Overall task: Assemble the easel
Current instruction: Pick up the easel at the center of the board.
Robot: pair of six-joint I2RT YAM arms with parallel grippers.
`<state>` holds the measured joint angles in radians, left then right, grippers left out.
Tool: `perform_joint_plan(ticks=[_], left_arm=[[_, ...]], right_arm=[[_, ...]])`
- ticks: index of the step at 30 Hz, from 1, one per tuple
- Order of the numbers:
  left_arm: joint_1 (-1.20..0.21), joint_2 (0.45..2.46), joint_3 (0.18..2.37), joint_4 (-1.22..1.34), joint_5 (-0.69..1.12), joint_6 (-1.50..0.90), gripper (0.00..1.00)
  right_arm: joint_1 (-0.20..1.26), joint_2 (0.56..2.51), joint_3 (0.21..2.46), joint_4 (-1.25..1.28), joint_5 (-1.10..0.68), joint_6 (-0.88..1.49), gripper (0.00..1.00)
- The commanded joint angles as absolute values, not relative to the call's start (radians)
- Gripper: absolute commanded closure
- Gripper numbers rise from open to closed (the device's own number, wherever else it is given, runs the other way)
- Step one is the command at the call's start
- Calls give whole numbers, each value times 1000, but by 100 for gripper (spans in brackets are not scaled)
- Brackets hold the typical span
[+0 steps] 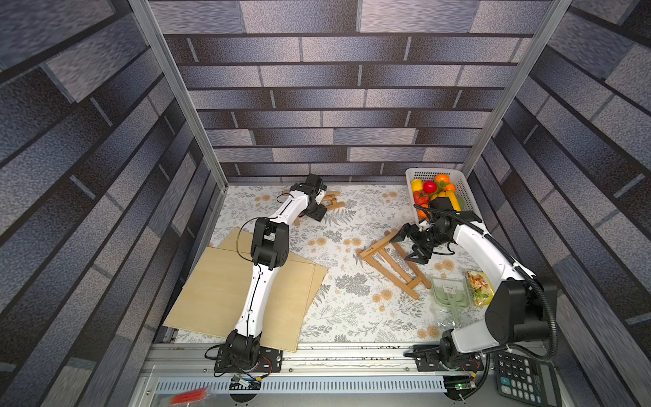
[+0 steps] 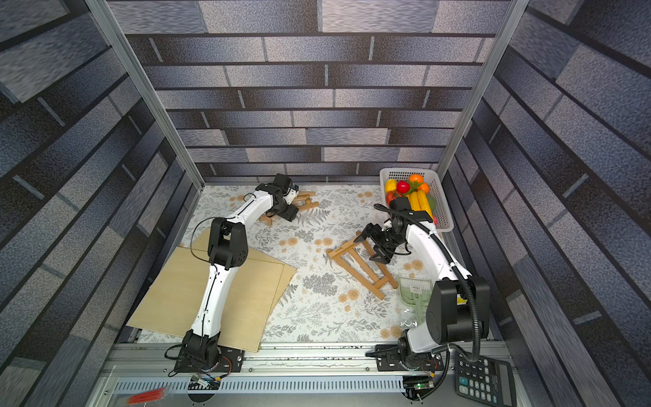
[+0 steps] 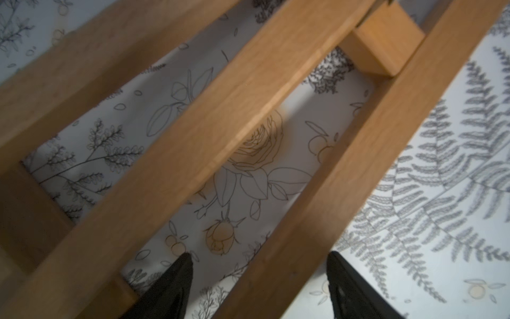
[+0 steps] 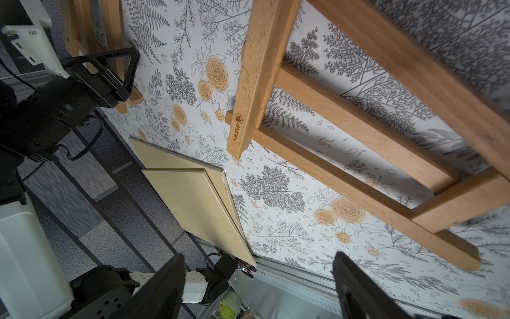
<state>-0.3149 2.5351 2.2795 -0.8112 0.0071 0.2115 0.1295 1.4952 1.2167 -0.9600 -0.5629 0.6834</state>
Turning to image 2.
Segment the small wooden easel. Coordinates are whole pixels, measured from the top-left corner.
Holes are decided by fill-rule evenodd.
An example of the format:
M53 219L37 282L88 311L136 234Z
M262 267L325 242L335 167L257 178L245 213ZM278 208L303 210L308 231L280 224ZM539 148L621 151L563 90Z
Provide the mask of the small wooden easel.
M298 208L298 211L306 211L306 210L313 210L315 208L318 208L320 206L319 202L315 202L313 198L315 197L316 192L303 192L300 193L296 198L293 200L293 205L295 205ZM266 224L268 227L273 226L273 219L269 216L263 215L259 218L260 222L263 222Z

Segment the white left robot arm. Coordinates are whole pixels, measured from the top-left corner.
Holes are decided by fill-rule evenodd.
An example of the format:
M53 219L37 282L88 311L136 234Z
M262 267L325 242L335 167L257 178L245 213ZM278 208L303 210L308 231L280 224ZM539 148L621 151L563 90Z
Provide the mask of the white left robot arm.
M193 325L176 347L175 373L209 373L220 364L218 344L228 292L249 254L247 229L263 215L292 221L298 214L293 200L299 187L277 174L271 183L255 188L245 203L226 217L211 217L207 247L209 279Z

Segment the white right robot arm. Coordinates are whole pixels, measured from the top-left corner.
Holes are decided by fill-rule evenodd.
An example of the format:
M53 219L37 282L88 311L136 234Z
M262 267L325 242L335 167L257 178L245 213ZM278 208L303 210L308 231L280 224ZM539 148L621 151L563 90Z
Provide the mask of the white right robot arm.
M407 198L396 198L389 207L376 203L375 210L390 215L384 224L368 224L355 241L373 242L371 260L387 265L405 246L405 254L416 254L432 281L424 322L406 330L398 344L384 352L370 352L374 358L395 354L407 369L417 368L434 354L456 351L467 361L481 355L481 341L489 334L490 287L473 276L454 257L437 235L433 217L425 210L413 210Z

